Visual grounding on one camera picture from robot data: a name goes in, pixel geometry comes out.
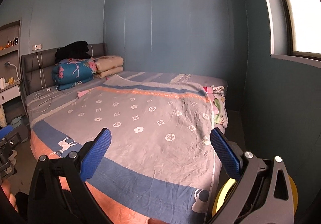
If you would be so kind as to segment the person's left hand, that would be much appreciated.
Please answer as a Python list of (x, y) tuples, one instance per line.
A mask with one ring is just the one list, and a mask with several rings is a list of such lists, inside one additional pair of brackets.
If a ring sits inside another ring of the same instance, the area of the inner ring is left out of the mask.
[(7, 199), (10, 201), (11, 205), (15, 208), (15, 210), (18, 212), (18, 207), (16, 204), (16, 198), (13, 195), (13, 193), (10, 191), (10, 183), (7, 179), (4, 179), (1, 184), (1, 188), (4, 191)]

